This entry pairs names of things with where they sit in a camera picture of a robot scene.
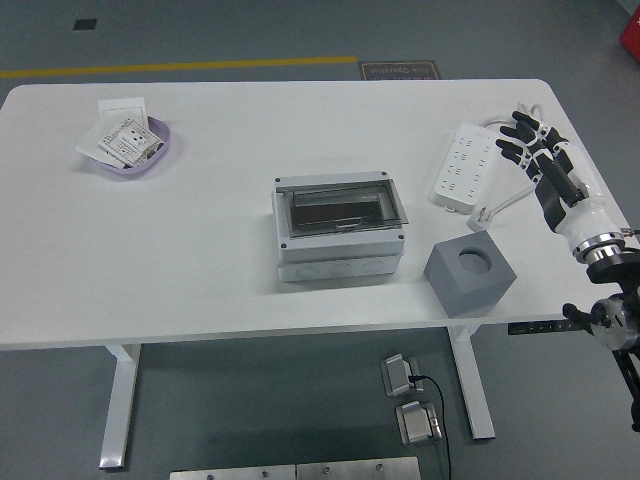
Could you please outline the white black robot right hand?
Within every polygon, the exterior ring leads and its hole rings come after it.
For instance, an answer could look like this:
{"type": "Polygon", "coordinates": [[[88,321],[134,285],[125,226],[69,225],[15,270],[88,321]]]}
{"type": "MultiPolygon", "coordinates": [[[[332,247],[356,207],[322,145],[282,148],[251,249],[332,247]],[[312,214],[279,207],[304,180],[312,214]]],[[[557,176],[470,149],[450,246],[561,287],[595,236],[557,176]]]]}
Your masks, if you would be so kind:
{"type": "Polygon", "coordinates": [[[623,235],[605,211],[603,189],[581,150],[535,117],[515,111],[512,118],[515,125],[500,128],[496,145],[535,184],[550,230],[566,239],[581,263],[599,245],[622,247],[623,235]]]}

